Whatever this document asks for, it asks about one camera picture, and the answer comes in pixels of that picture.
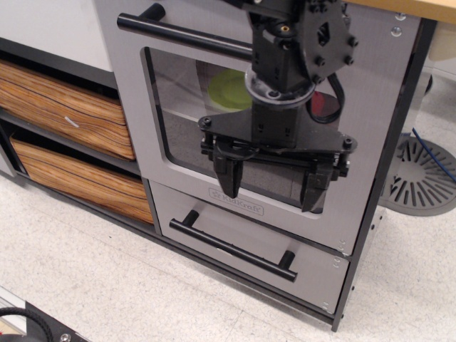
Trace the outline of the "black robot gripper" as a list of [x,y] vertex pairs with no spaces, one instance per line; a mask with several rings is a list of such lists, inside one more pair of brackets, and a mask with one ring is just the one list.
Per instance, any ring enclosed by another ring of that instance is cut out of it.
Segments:
[[322,213],[332,178],[345,177],[356,140],[337,128],[341,107],[324,118],[311,112],[311,101],[278,110],[253,104],[235,113],[199,119],[202,154],[213,161],[223,193],[234,199],[242,181],[243,162],[305,169],[301,211]]

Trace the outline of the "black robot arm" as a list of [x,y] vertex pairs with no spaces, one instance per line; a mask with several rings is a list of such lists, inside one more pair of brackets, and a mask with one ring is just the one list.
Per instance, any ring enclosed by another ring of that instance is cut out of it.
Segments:
[[201,150],[223,193],[238,195],[246,161],[299,168],[303,212],[319,214],[331,182],[348,173],[354,138],[334,128],[341,112],[312,110],[316,86],[328,81],[339,105],[337,71],[353,63],[358,42],[340,1],[245,1],[252,25],[252,64],[246,110],[203,117]]

